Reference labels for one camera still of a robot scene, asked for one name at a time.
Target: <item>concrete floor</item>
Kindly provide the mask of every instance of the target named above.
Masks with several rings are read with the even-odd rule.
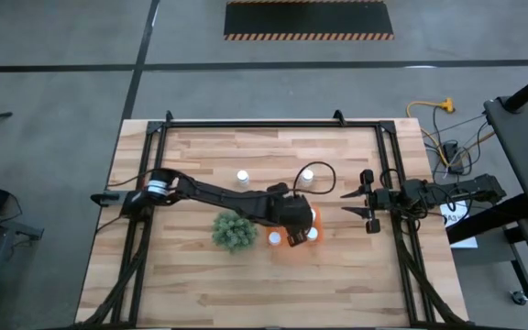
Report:
[[[528,1],[386,1],[392,43],[225,43],[225,1],[162,0],[148,63],[219,61],[528,60]],[[149,0],[0,0],[0,65],[136,61]],[[17,248],[0,284],[0,329],[68,325],[78,303],[132,73],[0,73],[0,187],[16,194],[19,221],[46,227],[32,248]],[[527,67],[145,72],[133,118],[404,116],[414,100],[453,97],[457,111],[438,125],[479,115],[482,103],[528,82]],[[413,113],[432,129],[431,109]],[[444,133],[471,137],[477,120]],[[482,145],[472,175],[489,172],[521,191],[496,138]],[[528,265],[528,251],[520,247]],[[509,263],[457,264],[470,320],[528,329],[528,304]]]

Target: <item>white bottle cap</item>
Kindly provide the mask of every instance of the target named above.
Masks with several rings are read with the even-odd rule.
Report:
[[[281,234],[277,232],[271,232],[270,235],[268,235],[268,241],[271,243],[271,245],[279,245],[281,243]]]
[[[248,173],[245,170],[240,170],[237,172],[237,180],[246,183],[249,180]]]
[[[313,180],[313,171],[306,169],[301,173],[301,180],[304,182],[311,182]]]
[[[309,240],[316,240],[317,235],[319,235],[319,233],[317,233],[317,229],[311,227],[309,234],[307,234],[307,238],[309,238]]]

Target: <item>wooden table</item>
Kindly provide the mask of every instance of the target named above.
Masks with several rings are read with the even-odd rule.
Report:
[[[111,183],[138,173],[147,122],[124,122]],[[418,122],[412,118],[395,122],[407,177],[430,180]],[[295,248],[270,248],[265,235],[259,235],[255,248],[230,255],[211,240],[213,220],[222,209],[195,201],[157,208],[138,326],[407,325],[389,215],[378,213],[382,230],[369,235],[364,221],[340,210],[362,204],[361,198],[339,198],[359,186],[362,170],[372,169],[378,178],[376,146],[374,131],[365,128],[169,129],[162,166],[199,181],[240,189],[236,173],[241,169],[250,175],[249,189],[263,190],[277,182],[292,182],[303,165],[323,160],[335,167],[337,185],[330,194],[307,195],[321,210],[324,242]],[[390,150],[389,157],[393,164]],[[326,189],[330,172],[313,169],[311,189]],[[134,183],[118,188],[133,189]],[[99,225],[118,212],[117,206],[104,209]],[[77,321],[91,315],[115,284],[126,231],[127,221],[120,220],[96,236]],[[430,281],[454,312],[467,318],[441,218],[425,218],[419,237]],[[421,315],[416,285],[413,292]]]

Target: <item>caster wheel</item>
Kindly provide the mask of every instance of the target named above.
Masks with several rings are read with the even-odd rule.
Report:
[[[512,301],[520,306],[525,306],[528,301],[527,296],[524,295],[523,291],[511,292]]]

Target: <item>orange object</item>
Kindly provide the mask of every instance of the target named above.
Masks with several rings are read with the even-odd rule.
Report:
[[[303,245],[308,244],[316,244],[323,241],[324,233],[323,233],[323,224],[321,222],[321,211],[319,211],[319,208],[316,206],[311,205],[311,208],[315,211],[315,219],[313,221],[312,228],[315,228],[317,230],[317,239],[314,241],[307,241],[305,243],[302,243]],[[269,242],[269,236],[272,233],[279,233],[280,234],[280,243],[278,245],[272,245]],[[288,239],[288,233],[286,232],[286,229],[282,226],[280,227],[266,227],[266,241],[269,243],[269,246],[272,248],[282,248],[282,247],[289,247],[289,239]]]

